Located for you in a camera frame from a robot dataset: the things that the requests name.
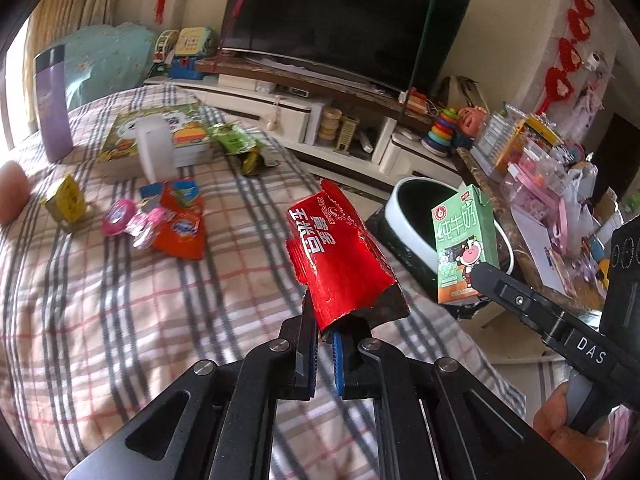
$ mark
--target wrapper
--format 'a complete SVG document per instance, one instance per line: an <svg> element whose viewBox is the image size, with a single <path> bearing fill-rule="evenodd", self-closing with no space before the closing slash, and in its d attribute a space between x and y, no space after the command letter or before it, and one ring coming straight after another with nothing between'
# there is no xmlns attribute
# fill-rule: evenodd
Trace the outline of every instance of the wrapper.
<svg viewBox="0 0 640 480"><path fill-rule="evenodd" d="M347 314L374 328L409 315L391 267L347 197L331 181L287 211L287 251L308 285L323 336Z"/></svg>

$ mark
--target purple thermos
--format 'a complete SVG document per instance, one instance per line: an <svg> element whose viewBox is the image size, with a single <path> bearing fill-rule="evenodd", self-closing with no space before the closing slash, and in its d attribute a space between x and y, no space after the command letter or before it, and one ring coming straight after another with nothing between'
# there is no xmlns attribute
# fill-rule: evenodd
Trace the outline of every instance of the purple thermos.
<svg viewBox="0 0 640 480"><path fill-rule="evenodd" d="M65 46L45 50L36 56L34 63L38 126L47 159L57 162L74 148L66 113Z"/></svg>

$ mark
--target milk carton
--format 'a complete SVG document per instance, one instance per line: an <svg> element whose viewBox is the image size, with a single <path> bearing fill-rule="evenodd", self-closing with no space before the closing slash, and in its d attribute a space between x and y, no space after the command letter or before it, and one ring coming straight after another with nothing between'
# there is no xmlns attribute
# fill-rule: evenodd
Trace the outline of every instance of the milk carton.
<svg viewBox="0 0 640 480"><path fill-rule="evenodd" d="M498 267L494 210L476 186L467 186L431 210L438 252L438 302L482 301L471 286L471 269L479 262Z"/></svg>

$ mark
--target checkered blanket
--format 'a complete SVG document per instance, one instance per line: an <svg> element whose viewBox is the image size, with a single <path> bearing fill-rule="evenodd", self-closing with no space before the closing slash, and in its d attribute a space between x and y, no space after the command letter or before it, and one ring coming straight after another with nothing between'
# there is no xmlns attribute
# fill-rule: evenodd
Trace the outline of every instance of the checkered blanket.
<svg viewBox="0 0 640 480"><path fill-rule="evenodd" d="M70 113L76 148L62 164L47 163L39 135L13 152L33 197L0 234L0 410L46 478L63 478L197 360L241 359L300 312L303 287L284 248L284 212L318 185L267 137L281 164L259 177L236 173L223 155L185 169L206 204L208 244L199 262L134 250L126 236L104 238L101 214L67 235L41 203L67 173L101 211L118 198L137 198L141 180L110 185L94 170L113 121L124 111L195 100L170 85L113 94ZM209 121L221 119L201 106ZM456 358L523 414L524 397L389 261L412 314L375 335L413 358ZM272 478L378 478L372 403L335 395L326 345L315 398L281 402L277 422Z"/></svg>

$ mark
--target floor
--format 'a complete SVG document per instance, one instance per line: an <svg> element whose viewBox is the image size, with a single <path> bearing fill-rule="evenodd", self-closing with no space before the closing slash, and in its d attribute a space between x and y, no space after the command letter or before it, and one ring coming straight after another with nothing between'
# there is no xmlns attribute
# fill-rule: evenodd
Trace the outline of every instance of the floor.
<svg viewBox="0 0 640 480"><path fill-rule="evenodd" d="M318 177L337 182L363 220L388 199L388 193L309 164L305 164L305 167ZM491 312L490 307L497 309L496 312ZM546 398L568 378L568 367L558 355L542 344L533 331L500 306L490 305L478 314L477 319L474 317L471 322L462 321L460 325L502 376L527 397L525 418L531 424Z"/></svg>

